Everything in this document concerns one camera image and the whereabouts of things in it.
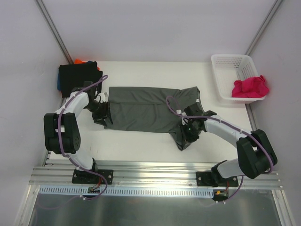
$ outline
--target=gray floor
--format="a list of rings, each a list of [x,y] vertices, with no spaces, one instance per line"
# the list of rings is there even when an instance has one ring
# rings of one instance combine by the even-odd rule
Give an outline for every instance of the gray floor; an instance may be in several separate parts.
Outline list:
[[[45,207],[55,207],[71,197],[40,194],[39,203]],[[74,199],[56,210],[35,209],[30,225],[281,226],[271,191],[242,190],[225,205],[210,204],[210,199],[171,197]]]

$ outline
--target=pink cloth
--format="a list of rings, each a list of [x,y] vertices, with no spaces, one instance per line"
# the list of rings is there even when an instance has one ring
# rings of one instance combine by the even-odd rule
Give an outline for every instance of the pink cloth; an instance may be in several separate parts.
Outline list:
[[[269,88],[265,85],[265,78],[260,77],[248,78],[244,81],[237,80],[234,82],[232,97],[261,98],[268,94]]]

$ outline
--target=white plastic basket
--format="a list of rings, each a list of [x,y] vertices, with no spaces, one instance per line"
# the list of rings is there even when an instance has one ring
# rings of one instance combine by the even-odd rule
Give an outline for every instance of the white plastic basket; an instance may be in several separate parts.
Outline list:
[[[246,80],[258,77],[252,58],[238,54],[215,54],[211,57],[214,78],[222,103],[249,104],[261,98],[236,98],[232,97],[232,90],[236,80]]]

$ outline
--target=white tabletop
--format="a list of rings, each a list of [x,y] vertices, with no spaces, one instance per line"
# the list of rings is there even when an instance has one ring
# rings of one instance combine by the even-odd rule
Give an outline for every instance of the white tabletop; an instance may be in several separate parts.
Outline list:
[[[177,62],[98,62],[103,74],[103,90],[110,86],[141,86],[184,89],[197,86],[205,111],[212,110],[223,119],[251,129],[244,104],[222,105],[210,63]],[[180,151],[169,134],[127,132],[103,129],[93,123],[92,114],[83,110],[78,117],[81,148],[96,160],[148,162],[220,162],[237,158],[236,148],[218,136],[201,133],[199,140]],[[62,159],[54,153],[51,159]]]

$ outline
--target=wall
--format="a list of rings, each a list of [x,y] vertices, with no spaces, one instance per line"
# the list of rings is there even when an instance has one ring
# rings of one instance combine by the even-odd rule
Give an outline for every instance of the wall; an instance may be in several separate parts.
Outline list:
[[[269,82],[264,101],[252,104],[256,121],[269,135],[297,225],[301,225],[301,1],[287,0],[252,54]]]
[[[74,58],[209,62],[247,50],[274,0],[44,0]]]
[[[33,0],[1,3],[0,49],[0,225],[11,226],[45,156],[43,116],[59,105],[66,61]]]

